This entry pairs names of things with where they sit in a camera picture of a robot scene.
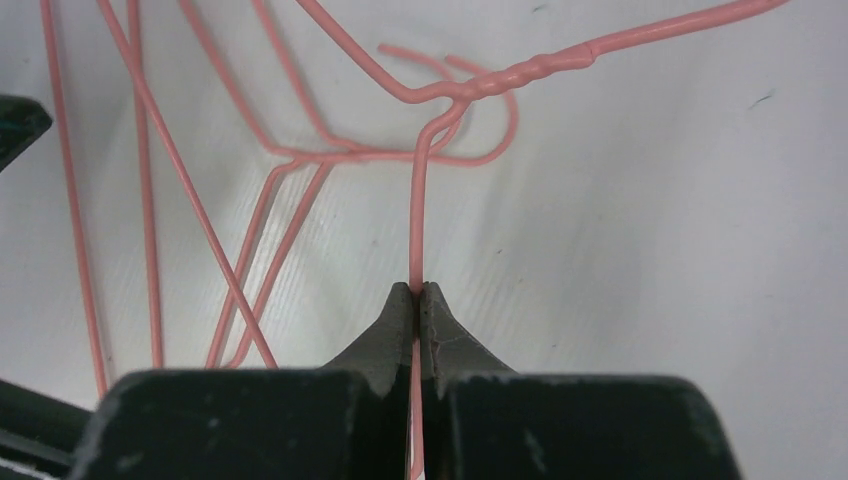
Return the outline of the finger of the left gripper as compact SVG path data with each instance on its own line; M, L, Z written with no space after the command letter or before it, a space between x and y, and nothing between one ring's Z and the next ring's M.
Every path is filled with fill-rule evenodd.
M1 96L1 171L35 143L53 124L44 106L35 99Z

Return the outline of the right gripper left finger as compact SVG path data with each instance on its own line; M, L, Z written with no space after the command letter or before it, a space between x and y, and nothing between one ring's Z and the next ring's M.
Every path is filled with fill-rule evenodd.
M73 479L406 479L414 301L309 369L147 370L103 398Z

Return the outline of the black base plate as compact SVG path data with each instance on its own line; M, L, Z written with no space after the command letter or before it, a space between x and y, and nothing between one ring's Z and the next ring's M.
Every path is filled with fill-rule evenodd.
M1 477L63 479L92 412L1 383Z

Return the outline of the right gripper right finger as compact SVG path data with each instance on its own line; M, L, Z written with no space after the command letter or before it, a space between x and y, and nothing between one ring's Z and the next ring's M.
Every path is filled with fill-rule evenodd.
M430 479L737 479L719 416L665 375L519 373L420 299L424 472Z

